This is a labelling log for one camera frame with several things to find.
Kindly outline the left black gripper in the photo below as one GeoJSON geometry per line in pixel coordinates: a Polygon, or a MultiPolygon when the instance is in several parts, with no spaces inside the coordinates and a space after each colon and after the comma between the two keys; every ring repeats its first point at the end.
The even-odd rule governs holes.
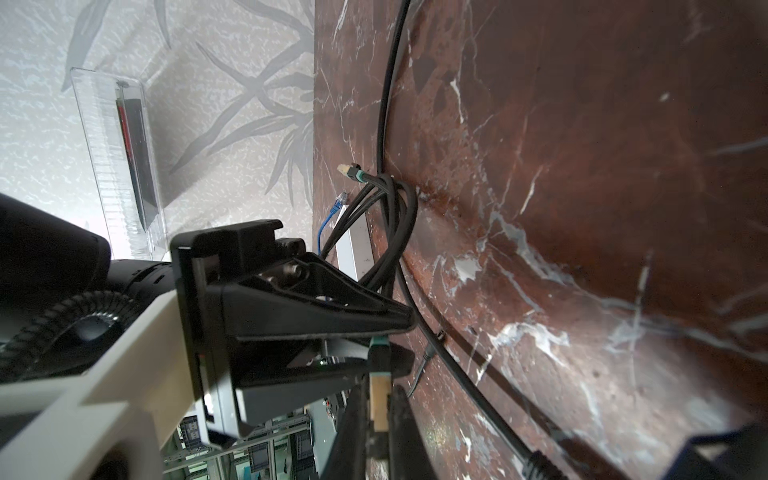
{"type": "Polygon", "coordinates": [[[369,346],[324,344],[290,360],[264,360],[235,382],[240,343],[228,335],[367,338],[415,326],[411,307],[315,254],[266,265],[277,258],[275,232],[282,227],[276,219],[256,220],[178,234],[170,244],[194,410],[200,437],[211,447],[230,447],[250,426],[350,390],[372,371],[369,346]]]}

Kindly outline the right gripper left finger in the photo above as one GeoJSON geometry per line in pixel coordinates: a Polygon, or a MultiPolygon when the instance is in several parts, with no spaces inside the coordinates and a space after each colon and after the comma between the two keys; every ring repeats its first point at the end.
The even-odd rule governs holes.
{"type": "Polygon", "coordinates": [[[322,480],[363,480],[366,478],[368,381],[351,390],[345,412],[320,478],[322,480]]]}

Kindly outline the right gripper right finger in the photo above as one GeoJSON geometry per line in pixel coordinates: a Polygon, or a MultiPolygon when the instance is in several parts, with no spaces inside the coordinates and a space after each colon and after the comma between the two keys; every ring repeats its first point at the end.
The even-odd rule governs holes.
{"type": "Polygon", "coordinates": [[[393,387],[389,399],[388,465],[390,479],[435,480],[437,475],[422,441],[404,388],[393,387]]]}

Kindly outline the black network switch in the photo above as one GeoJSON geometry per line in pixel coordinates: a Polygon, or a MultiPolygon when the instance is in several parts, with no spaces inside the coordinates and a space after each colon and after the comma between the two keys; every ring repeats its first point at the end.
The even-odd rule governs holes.
{"type": "Polygon", "coordinates": [[[767,480],[767,426],[690,437],[663,479],[767,480]]]}

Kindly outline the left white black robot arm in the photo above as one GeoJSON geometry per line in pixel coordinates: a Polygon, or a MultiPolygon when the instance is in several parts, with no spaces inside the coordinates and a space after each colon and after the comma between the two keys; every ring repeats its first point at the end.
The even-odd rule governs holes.
{"type": "Polygon", "coordinates": [[[1,475],[159,479],[193,416],[212,454],[273,440],[275,419],[348,392],[326,479],[433,470],[390,343],[411,308],[280,238],[277,220],[176,236],[167,262],[1,199],[1,475]]]}

